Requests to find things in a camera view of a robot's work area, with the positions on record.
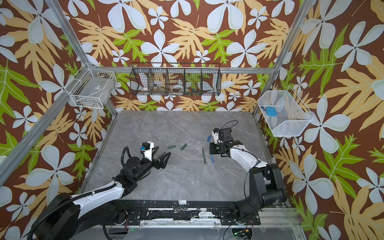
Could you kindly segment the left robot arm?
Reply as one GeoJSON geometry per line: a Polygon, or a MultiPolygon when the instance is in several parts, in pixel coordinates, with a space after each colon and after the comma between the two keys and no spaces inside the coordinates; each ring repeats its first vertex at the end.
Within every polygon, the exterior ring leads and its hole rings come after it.
{"type": "Polygon", "coordinates": [[[129,147],[124,147],[120,162],[120,173],[112,181],[101,188],[79,195],[66,197],[59,195],[48,208],[36,219],[27,234],[29,240],[69,240],[72,238],[85,216],[94,223],[97,220],[96,210],[113,201],[130,194],[138,182],[149,175],[151,169],[164,169],[171,156],[163,153],[158,158],[155,153],[158,147],[151,142],[143,143],[140,148],[141,158],[133,157],[129,147]]]}

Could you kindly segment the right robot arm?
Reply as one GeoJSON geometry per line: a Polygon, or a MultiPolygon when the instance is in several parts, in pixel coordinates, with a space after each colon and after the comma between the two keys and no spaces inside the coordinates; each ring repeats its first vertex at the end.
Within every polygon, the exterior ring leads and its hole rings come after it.
{"type": "Polygon", "coordinates": [[[287,201],[283,176],[277,164],[268,164],[251,153],[240,141],[234,140],[231,128],[215,128],[210,154],[228,157],[248,171],[249,194],[236,202],[238,221],[251,217],[263,208],[287,201]]]}

